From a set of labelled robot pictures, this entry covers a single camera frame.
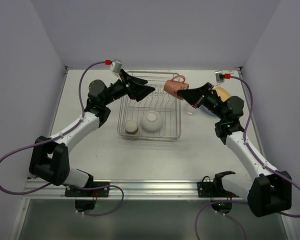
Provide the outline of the clear drinking glass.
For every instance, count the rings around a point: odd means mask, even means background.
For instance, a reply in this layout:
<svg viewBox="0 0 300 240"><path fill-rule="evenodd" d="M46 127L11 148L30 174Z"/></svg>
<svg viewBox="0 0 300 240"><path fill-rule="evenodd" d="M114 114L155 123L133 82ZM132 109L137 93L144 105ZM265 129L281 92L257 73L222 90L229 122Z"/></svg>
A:
<svg viewBox="0 0 300 240"><path fill-rule="evenodd" d="M189 115L193 115L193 114L195 114L196 109L193 108L191 105L187 105L186 111L187 111L187 113L188 113Z"/></svg>

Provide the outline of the pink mug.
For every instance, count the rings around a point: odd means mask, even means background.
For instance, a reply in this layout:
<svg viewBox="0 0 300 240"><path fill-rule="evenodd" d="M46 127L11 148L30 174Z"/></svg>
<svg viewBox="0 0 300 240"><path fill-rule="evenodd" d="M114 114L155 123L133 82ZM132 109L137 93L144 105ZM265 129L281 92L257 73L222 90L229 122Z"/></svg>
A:
<svg viewBox="0 0 300 240"><path fill-rule="evenodd" d="M165 82L163 90L169 95L182 100L182 98L178 96L177 92L179 90L187 90L188 88L189 84L186 83L186 77L184 75L176 75Z"/></svg>

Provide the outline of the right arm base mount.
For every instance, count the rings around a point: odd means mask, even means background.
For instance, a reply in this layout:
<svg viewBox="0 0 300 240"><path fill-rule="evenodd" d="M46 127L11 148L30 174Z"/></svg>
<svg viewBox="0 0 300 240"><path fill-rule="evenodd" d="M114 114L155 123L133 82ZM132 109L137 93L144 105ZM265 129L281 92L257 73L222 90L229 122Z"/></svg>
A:
<svg viewBox="0 0 300 240"><path fill-rule="evenodd" d="M234 193L218 188L209 176L204 176L196 185L198 197L210 198L211 203L217 202L221 198L225 198L226 201L231 200L233 197L238 198ZM219 213L228 214L232 209L232 203L214 203L211 207Z"/></svg>

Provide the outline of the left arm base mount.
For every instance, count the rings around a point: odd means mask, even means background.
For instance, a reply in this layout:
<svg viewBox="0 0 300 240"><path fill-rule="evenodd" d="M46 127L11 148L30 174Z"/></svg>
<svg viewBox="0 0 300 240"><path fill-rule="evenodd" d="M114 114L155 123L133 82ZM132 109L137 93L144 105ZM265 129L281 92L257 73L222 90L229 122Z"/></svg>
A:
<svg viewBox="0 0 300 240"><path fill-rule="evenodd" d="M107 198L109 196L110 182L108 181L91 181L88 182L83 190L73 186L67 186L65 197L76 198L74 207L78 212L93 210L97 203L97 198Z"/></svg>

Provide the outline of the white and brown cup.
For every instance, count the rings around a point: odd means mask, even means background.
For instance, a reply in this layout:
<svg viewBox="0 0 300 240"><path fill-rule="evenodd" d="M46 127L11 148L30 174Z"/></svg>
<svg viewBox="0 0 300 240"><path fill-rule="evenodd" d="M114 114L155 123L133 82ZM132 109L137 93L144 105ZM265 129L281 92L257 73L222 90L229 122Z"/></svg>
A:
<svg viewBox="0 0 300 240"><path fill-rule="evenodd" d="M129 135L136 135L139 132L139 125L134 120L128 120L124 125L124 131Z"/></svg>

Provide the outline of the yellow plate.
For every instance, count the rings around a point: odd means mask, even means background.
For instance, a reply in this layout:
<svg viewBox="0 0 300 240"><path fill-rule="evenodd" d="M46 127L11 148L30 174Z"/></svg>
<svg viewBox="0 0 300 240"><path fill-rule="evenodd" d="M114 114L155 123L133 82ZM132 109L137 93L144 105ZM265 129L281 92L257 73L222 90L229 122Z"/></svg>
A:
<svg viewBox="0 0 300 240"><path fill-rule="evenodd" d="M231 94L221 86L217 86L212 90L212 92L216 93L216 95L220 97L223 102L227 101L231 97Z"/></svg>

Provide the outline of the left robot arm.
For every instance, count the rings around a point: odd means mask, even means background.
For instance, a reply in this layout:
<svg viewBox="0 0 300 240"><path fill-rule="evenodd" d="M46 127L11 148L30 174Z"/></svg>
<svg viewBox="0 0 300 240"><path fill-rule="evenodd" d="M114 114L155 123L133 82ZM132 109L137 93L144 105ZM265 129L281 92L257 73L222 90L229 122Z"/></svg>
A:
<svg viewBox="0 0 300 240"><path fill-rule="evenodd" d="M139 102L155 91L147 80L131 76L123 69L118 76L109 86L100 79L92 81L82 115L59 133L36 139L29 165L32 175L55 186L91 187L93 176L70 166L70 152L108 120L110 103L124 96Z"/></svg>

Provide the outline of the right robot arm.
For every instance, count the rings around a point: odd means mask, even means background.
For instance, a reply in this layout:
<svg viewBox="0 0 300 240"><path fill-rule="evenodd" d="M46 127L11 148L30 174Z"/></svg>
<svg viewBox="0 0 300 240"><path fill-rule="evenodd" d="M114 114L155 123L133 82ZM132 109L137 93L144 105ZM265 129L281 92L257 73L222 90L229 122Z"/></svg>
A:
<svg viewBox="0 0 300 240"><path fill-rule="evenodd" d="M283 212L292 207L291 176L279 172L251 144L240 123L244 101L231 96L223 101L211 83L193 89L180 89L177 95L193 108L204 106L219 118L215 134L239 159L250 179L240 178L232 170L215 174L213 185L219 195L230 193L247 201L256 217Z"/></svg>

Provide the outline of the white bowl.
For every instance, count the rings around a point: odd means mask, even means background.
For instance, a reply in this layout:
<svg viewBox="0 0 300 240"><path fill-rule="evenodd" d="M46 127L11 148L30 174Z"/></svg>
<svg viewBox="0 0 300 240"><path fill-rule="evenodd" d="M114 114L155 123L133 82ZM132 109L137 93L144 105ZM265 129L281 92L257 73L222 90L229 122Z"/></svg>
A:
<svg viewBox="0 0 300 240"><path fill-rule="evenodd" d="M163 119L159 112L147 111L142 115L140 125L147 133L156 133L163 127Z"/></svg>

